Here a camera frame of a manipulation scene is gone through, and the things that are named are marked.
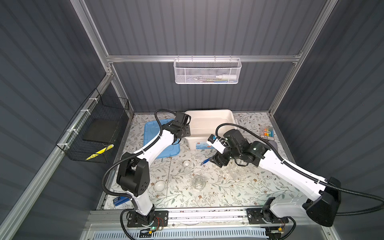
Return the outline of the colourful marker pack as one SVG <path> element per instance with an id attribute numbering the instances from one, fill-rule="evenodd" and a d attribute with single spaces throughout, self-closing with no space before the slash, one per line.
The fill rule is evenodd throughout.
<path id="1" fill-rule="evenodd" d="M 266 140 L 275 140 L 275 131 L 271 126 L 260 126 L 260 136 Z"/>

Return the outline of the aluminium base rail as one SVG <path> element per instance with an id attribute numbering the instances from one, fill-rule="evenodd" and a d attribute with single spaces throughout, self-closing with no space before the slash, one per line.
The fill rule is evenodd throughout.
<path id="1" fill-rule="evenodd" d="M 268 222 L 263 215 L 262 207 L 214 207 L 214 208 L 176 208 L 155 209 L 148 217 L 129 210 L 123 217 L 128 228 L 172 227 L 178 225 L 277 225 L 285 226 L 290 220 L 273 217 Z"/>

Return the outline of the blue black small device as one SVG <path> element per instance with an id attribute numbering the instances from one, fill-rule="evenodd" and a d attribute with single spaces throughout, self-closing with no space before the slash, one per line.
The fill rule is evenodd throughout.
<path id="1" fill-rule="evenodd" d="M 116 197 L 113 199 L 113 205 L 117 207 L 129 201 L 130 201 L 130 198 L 128 197 Z"/>

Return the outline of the grey eyeglass case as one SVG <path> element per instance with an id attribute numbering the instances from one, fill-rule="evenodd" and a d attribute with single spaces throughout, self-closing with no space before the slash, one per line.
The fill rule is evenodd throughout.
<path id="1" fill-rule="evenodd" d="M 278 144 L 275 141 L 269 141 L 269 143 L 276 149 L 278 150 Z"/>

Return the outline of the clear test tube rack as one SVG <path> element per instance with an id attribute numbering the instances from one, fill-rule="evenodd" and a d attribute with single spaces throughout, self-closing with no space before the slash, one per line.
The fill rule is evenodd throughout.
<path id="1" fill-rule="evenodd" d="M 240 167 L 236 163 L 231 162 L 225 168 L 230 177 L 237 181 L 240 176 Z"/>

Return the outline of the black pad in basket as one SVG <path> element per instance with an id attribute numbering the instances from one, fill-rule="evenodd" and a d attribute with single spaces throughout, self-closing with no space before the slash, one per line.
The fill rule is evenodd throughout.
<path id="1" fill-rule="evenodd" d="M 83 140 L 96 143 L 108 143 L 112 140 L 118 121 L 94 119 L 86 130 Z"/>

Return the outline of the blue plastic tweezers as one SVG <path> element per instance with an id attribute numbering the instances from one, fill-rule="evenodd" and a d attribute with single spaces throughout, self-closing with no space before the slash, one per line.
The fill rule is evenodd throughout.
<path id="1" fill-rule="evenodd" d="M 204 161 L 201 163 L 201 166 L 203 166 L 204 164 L 208 163 L 210 160 L 211 160 L 211 158 L 208 158 L 208 159 L 204 160 Z"/>

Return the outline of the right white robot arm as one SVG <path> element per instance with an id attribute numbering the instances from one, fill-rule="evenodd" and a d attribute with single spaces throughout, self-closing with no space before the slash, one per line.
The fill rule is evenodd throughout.
<path id="1" fill-rule="evenodd" d="M 300 198 L 268 198 L 259 212 L 266 223 L 288 217 L 309 217 L 321 226 L 333 225 L 341 194 L 321 184 L 327 179 L 280 159 L 271 143 L 249 143 L 236 129 L 227 131 L 222 138 L 210 135 L 207 144 L 217 151 L 210 161 L 218 167 L 227 166 L 231 160 L 240 167 L 252 164 L 285 180 L 302 193 Z"/>

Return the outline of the white plastic storage bin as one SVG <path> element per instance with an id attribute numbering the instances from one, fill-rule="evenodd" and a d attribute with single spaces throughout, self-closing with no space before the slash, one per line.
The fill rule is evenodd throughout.
<path id="1" fill-rule="evenodd" d="M 191 117 L 189 123 L 191 135 L 186 137 L 190 150 L 211 150 L 207 144 L 210 135 L 214 135 L 216 128 L 223 123 L 238 124 L 231 110 L 199 110 L 186 111 Z"/>

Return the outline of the blue plastic bin lid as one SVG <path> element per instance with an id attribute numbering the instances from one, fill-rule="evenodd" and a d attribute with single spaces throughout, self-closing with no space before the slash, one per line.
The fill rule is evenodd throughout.
<path id="1" fill-rule="evenodd" d="M 155 138 L 160 132 L 160 127 L 157 121 L 147 122 L 144 128 L 144 143 L 146 146 L 153 138 Z M 165 150 L 163 150 L 157 157 L 157 159 L 175 157 L 180 153 L 180 144 L 170 145 Z"/>

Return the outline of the yellow black striped item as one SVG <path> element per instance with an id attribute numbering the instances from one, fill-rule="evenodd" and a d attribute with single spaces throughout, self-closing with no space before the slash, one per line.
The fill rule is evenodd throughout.
<path id="1" fill-rule="evenodd" d="M 96 158 L 96 157 L 98 157 L 98 156 L 104 154 L 105 152 L 111 150 L 113 147 L 114 147 L 113 144 L 108 145 L 107 147 L 105 147 L 105 148 L 99 150 L 98 152 L 96 152 L 96 153 L 90 155 L 88 158 L 86 158 L 86 161 L 89 161 L 89 160 L 91 160 L 91 159 L 93 159 L 93 158 Z"/>

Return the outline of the white round dish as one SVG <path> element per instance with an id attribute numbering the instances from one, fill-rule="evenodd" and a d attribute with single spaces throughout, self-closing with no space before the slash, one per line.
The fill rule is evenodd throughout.
<path id="1" fill-rule="evenodd" d="M 167 184 L 164 181 L 158 181 L 154 185 L 154 189 L 157 192 L 163 192 L 167 187 Z"/>

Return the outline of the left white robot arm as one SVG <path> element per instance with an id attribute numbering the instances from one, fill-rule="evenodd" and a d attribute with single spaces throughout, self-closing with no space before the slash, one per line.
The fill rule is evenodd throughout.
<path id="1" fill-rule="evenodd" d="M 192 117 L 190 115 L 163 109 L 157 110 L 155 113 L 163 111 L 173 114 L 173 120 L 161 124 L 159 118 L 155 116 L 159 132 L 141 149 L 133 154 L 128 154 L 130 159 L 119 165 L 116 182 L 128 194 L 136 213 L 142 216 L 148 216 L 154 208 L 147 192 L 151 183 L 151 164 L 167 147 L 191 135 Z"/>

